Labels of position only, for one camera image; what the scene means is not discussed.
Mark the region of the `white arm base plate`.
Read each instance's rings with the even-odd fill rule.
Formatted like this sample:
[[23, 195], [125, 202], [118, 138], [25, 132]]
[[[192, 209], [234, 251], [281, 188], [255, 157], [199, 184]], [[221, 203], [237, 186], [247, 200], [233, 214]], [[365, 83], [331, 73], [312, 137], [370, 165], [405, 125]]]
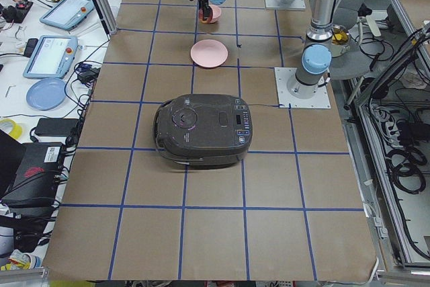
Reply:
[[292, 109], [330, 109], [324, 77], [316, 85], [303, 85], [296, 79], [296, 70], [293, 67], [274, 68], [279, 106]]

